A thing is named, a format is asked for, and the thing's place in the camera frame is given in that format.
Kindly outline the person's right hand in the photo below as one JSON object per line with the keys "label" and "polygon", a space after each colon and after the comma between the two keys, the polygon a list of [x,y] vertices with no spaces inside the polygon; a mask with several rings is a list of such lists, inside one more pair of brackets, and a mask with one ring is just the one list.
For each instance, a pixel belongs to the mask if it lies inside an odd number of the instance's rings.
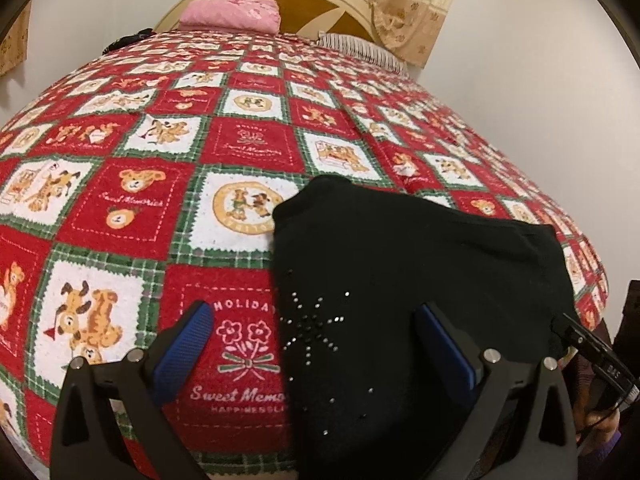
{"label": "person's right hand", "polygon": [[563,368],[576,430],[576,444],[580,457],[599,452],[616,436],[620,426],[620,410],[597,410],[599,396],[604,388],[592,365],[580,354]]}

